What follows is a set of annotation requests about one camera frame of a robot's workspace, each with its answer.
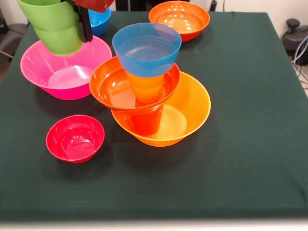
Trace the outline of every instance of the small red bowl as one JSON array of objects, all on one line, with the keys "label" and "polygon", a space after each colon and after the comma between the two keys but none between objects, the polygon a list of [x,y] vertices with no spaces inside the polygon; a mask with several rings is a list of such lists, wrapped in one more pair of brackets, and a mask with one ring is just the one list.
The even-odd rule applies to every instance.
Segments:
[{"label": "small red bowl", "polygon": [[104,138],[105,131],[98,120],[87,115],[73,115],[52,126],[46,145],[54,157],[80,164],[94,157]]}]

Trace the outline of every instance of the bowl rim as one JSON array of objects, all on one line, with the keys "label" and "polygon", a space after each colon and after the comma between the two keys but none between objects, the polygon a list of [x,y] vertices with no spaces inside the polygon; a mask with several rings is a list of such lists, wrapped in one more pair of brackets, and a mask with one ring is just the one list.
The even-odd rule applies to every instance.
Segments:
[{"label": "bowl rim", "polygon": [[[85,156],[85,157],[83,157],[83,158],[80,158],[80,159],[65,159],[65,158],[60,158],[59,156],[55,155],[55,154],[50,150],[50,148],[49,148],[49,146],[48,146],[48,142],[47,142],[48,137],[50,136],[51,130],[53,130],[61,121],[67,120],[67,119],[72,118],[72,117],[86,117],[86,118],[88,118],[88,119],[90,119],[90,120],[94,120],[94,121],[98,122],[99,128],[100,128],[101,131],[103,132],[103,139],[102,139],[102,142],[98,145],[98,147],[97,147],[91,154],[89,154],[89,155],[87,155],[87,156]],[[104,130],[104,127],[103,127],[103,125],[101,124],[100,121],[98,121],[96,118],[93,118],[93,117],[91,117],[91,116],[89,116],[89,115],[72,115],[72,116],[68,116],[68,117],[62,118],[62,119],[58,120],[54,125],[52,125],[52,127],[49,129],[49,131],[47,132],[47,135],[46,135],[46,146],[47,146],[48,151],[49,151],[54,157],[56,157],[57,159],[62,160],[62,161],[75,162],[75,161],[81,161],[81,160],[87,159],[88,157],[90,157],[90,156],[96,154],[96,153],[98,152],[98,150],[102,147],[102,144],[103,144],[104,140],[105,140],[105,130]]]},{"label": "bowl rim", "polygon": [[[95,13],[100,13],[100,12],[96,12],[96,11],[94,11],[94,10],[88,9],[88,12],[90,12],[90,11],[95,12]],[[105,18],[105,20],[102,21],[101,23],[95,24],[95,25],[92,25],[92,24],[91,24],[91,17],[90,17],[90,15],[89,15],[91,28],[98,27],[98,26],[104,24],[105,22],[107,22],[107,21],[110,19],[110,17],[111,17],[111,9],[110,9],[110,7],[108,7],[107,10],[106,10],[104,13],[107,13],[107,17]]]},{"label": "bowl rim", "polygon": [[[169,54],[169,55],[167,55],[167,56],[165,56],[165,57],[159,58],[159,59],[139,60],[139,59],[134,59],[134,58],[127,57],[125,54],[118,53],[118,52],[117,52],[117,49],[115,49],[115,46],[114,46],[114,39],[115,39],[116,35],[117,35],[118,33],[120,33],[122,30],[124,30],[124,29],[126,29],[126,28],[128,28],[128,27],[136,26],[136,25],[140,25],[140,24],[143,24],[143,25],[145,25],[145,24],[147,24],[147,25],[156,24],[156,25],[160,25],[160,26],[163,25],[163,26],[165,26],[166,28],[173,30],[173,31],[175,32],[175,34],[177,35],[177,38],[178,38],[178,40],[179,40],[179,42],[180,42],[180,45],[175,49],[174,52],[172,52],[171,54]],[[179,52],[179,50],[180,50],[180,48],[181,48],[181,45],[182,45],[182,37],[181,37],[181,35],[179,34],[179,32],[176,31],[175,29],[173,29],[172,27],[169,27],[169,26],[167,26],[167,25],[165,25],[165,24],[162,24],[162,23],[153,23],[153,22],[147,22],[147,23],[134,23],[134,24],[131,24],[131,25],[128,25],[128,26],[126,26],[126,27],[121,28],[121,29],[118,30],[118,31],[115,33],[115,35],[112,37],[112,47],[114,48],[114,50],[115,50],[117,56],[123,56],[123,57],[125,57],[126,59],[129,59],[129,60],[132,60],[132,61],[138,60],[139,62],[143,62],[143,63],[153,62],[153,61],[157,62],[157,61],[164,60],[164,59],[166,59],[166,58],[168,58],[168,57],[171,57],[171,56],[173,56],[174,54],[177,54],[177,53]]]},{"label": "bowl rim", "polygon": [[89,88],[90,88],[91,95],[92,95],[98,102],[100,102],[100,103],[103,104],[105,107],[107,107],[107,108],[109,108],[109,109],[111,109],[111,110],[118,111],[118,112],[122,112],[122,113],[125,113],[125,112],[131,113],[131,111],[135,111],[135,110],[142,110],[142,109],[145,109],[145,108],[157,107],[158,105],[161,105],[165,100],[168,100],[168,99],[173,95],[173,93],[176,91],[176,89],[178,88],[178,86],[179,86],[179,84],[180,84],[180,80],[181,80],[181,71],[180,71],[179,66],[178,66],[176,63],[174,63],[174,65],[172,66],[172,68],[176,68],[176,70],[178,70],[180,76],[179,76],[179,81],[178,81],[176,87],[173,89],[173,91],[172,91],[168,96],[164,97],[164,98],[161,99],[160,101],[154,102],[154,103],[149,104],[149,105],[146,105],[146,106],[137,107],[137,108],[122,108],[121,110],[119,110],[119,108],[116,108],[116,107],[114,107],[114,106],[112,106],[112,105],[103,103],[103,102],[101,101],[101,98],[95,97],[95,95],[93,94],[91,85],[90,85],[90,83],[91,83],[91,81],[92,81],[92,78],[94,78],[94,74],[95,74],[95,72],[97,71],[97,69],[99,69],[102,65],[104,65],[106,62],[108,62],[108,61],[110,61],[110,60],[112,60],[112,59],[118,59],[118,61],[119,61],[119,63],[120,63],[119,57],[118,57],[117,55],[114,56],[114,57],[112,57],[112,58],[110,58],[110,59],[108,59],[108,60],[106,60],[105,62],[103,62],[101,65],[99,65],[99,66],[94,70],[94,72],[93,72],[93,74],[92,74],[92,76],[91,76],[91,78],[90,78],[90,82],[89,82]]},{"label": "bowl rim", "polygon": [[[108,59],[110,59],[110,58],[112,57],[112,52],[111,52],[111,48],[109,47],[109,45],[108,45],[104,40],[102,40],[101,38],[99,38],[99,37],[97,37],[97,36],[94,36],[94,35],[93,35],[93,39],[95,39],[95,40],[97,40],[97,41],[100,41],[100,42],[103,44],[103,45],[101,45],[101,46],[106,47],[106,52],[105,52],[105,53],[106,53],[106,55],[108,55],[108,57],[109,57]],[[26,58],[26,54],[27,54],[30,50],[32,50],[35,46],[37,46],[37,45],[39,45],[39,44],[43,44],[43,42],[42,42],[41,40],[39,40],[39,41],[33,43],[30,47],[27,48],[27,50],[23,53],[23,55],[22,55],[22,57],[21,57],[21,59],[20,59],[20,70],[21,70],[23,76],[24,76],[30,83],[32,83],[32,84],[34,84],[34,85],[36,85],[36,86],[38,86],[38,87],[40,87],[40,88],[51,89],[51,90],[68,90],[68,89],[74,89],[74,88],[78,88],[78,87],[85,86],[85,85],[89,84],[91,78],[89,78],[89,82],[88,82],[88,83],[75,85],[75,86],[73,86],[73,87],[51,88],[51,87],[49,87],[49,86],[44,86],[44,85],[42,85],[42,84],[40,84],[40,83],[36,83],[35,81],[31,80],[31,79],[25,74],[24,67],[23,67],[23,63],[24,63],[24,59]],[[77,54],[78,52],[80,52],[82,49],[83,49],[83,46],[82,46],[82,48],[81,48],[79,51],[77,51],[74,55],[76,55],[76,54]]]},{"label": "bowl rim", "polygon": [[175,138],[172,138],[172,139],[167,139],[167,140],[158,140],[158,139],[153,139],[153,138],[148,138],[148,137],[145,137],[145,136],[142,136],[142,135],[139,135],[135,132],[132,132],[132,131],[129,131],[128,129],[124,128],[123,126],[121,126],[121,124],[119,123],[119,121],[117,120],[117,118],[115,117],[114,113],[118,113],[118,112],[115,112],[113,110],[111,110],[111,113],[112,113],[112,116],[113,118],[115,119],[115,121],[117,122],[117,124],[122,128],[124,129],[125,131],[127,131],[128,133],[130,133],[131,135],[133,135],[134,137],[136,137],[137,139],[140,138],[140,139],[143,139],[143,140],[147,140],[147,141],[155,141],[155,142],[165,142],[165,141],[177,141],[177,140],[182,140],[184,139],[185,137],[188,137],[189,135],[193,134],[194,132],[196,132],[208,119],[209,115],[210,115],[210,112],[211,112],[211,108],[212,108],[212,103],[211,103],[211,98],[210,98],[210,95],[208,93],[208,91],[206,90],[205,86],[203,86],[203,84],[197,80],[196,78],[194,78],[193,76],[185,73],[185,72],[180,72],[180,75],[187,75],[189,78],[191,78],[193,81],[195,81],[201,88],[204,89],[205,91],[205,94],[207,96],[207,99],[208,99],[208,112],[207,114],[205,115],[205,118],[204,120],[200,123],[199,126],[197,126],[194,130],[188,132],[188,133],[185,133],[185,135],[182,135],[182,136],[179,136],[179,137],[175,137]]},{"label": "bowl rim", "polygon": [[[157,8],[161,7],[161,5],[167,5],[167,4],[176,3],[176,2],[178,3],[179,1],[177,1],[177,0],[174,0],[174,1],[166,1],[166,2],[162,2],[162,3],[160,3],[160,4],[156,5],[156,6],[154,6],[154,7],[150,10],[150,12],[149,12],[149,20],[150,20],[150,22],[151,22],[151,23],[155,23],[153,20],[151,20],[151,15],[153,14],[155,8],[157,9]],[[208,13],[208,11],[207,11],[206,9],[204,9],[202,6],[199,6],[198,4],[193,3],[193,2],[181,1],[181,3],[184,4],[184,5],[185,5],[185,4],[186,4],[186,5],[193,5],[193,6],[197,7],[197,8],[199,8],[200,10],[202,10],[202,11],[208,16],[208,22],[207,22],[207,23],[205,24],[205,26],[203,26],[201,29],[194,30],[194,31],[192,31],[192,32],[185,32],[185,33],[180,33],[180,32],[179,32],[179,34],[180,34],[180,35],[189,35],[189,34],[194,34],[194,33],[198,33],[198,32],[203,31],[203,30],[208,26],[208,24],[209,24],[210,21],[211,21],[211,17],[210,17],[210,14]]]}]

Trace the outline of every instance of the red bowl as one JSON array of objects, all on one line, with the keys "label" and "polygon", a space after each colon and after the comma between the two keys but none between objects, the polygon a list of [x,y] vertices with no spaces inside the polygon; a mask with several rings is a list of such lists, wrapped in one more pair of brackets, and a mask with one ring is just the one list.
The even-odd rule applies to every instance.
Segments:
[{"label": "red bowl", "polygon": [[87,115],[73,115],[52,126],[46,145],[54,157],[80,164],[94,157],[104,138],[104,128],[98,120]]},{"label": "red bowl", "polygon": [[183,42],[197,37],[209,24],[210,15],[201,6],[186,1],[167,1],[151,9],[151,23],[161,23],[172,27],[182,37]]}]

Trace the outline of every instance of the orange cup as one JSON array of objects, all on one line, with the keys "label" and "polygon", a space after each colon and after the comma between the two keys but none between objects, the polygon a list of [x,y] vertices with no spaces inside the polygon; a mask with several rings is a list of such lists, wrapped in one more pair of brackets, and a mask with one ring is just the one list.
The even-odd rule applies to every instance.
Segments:
[{"label": "orange cup", "polygon": [[148,113],[131,115],[131,122],[136,132],[143,136],[156,133],[162,118],[162,112],[163,105],[159,105]]},{"label": "orange cup", "polygon": [[138,77],[126,72],[131,88],[140,102],[151,103],[156,101],[161,93],[164,75],[156,77]]}]

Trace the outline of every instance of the wall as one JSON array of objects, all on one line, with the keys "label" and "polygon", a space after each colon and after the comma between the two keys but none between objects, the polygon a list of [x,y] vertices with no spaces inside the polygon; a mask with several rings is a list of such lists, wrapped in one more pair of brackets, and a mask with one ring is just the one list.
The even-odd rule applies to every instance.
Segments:
[{"label": "wall", "polygon": [[[191,0],[207,10],[211,0]],[[216,11],[222,11],[223,0],[217,0]],[[225,11],[267,12],[279,36],[287,30],[286,20],[296,18],[308,25],[308,0],[226,0]]]},{"label": "wall", "polygon": [[17,0],[0,0],[0,7],[8,25],[28,22]]}]

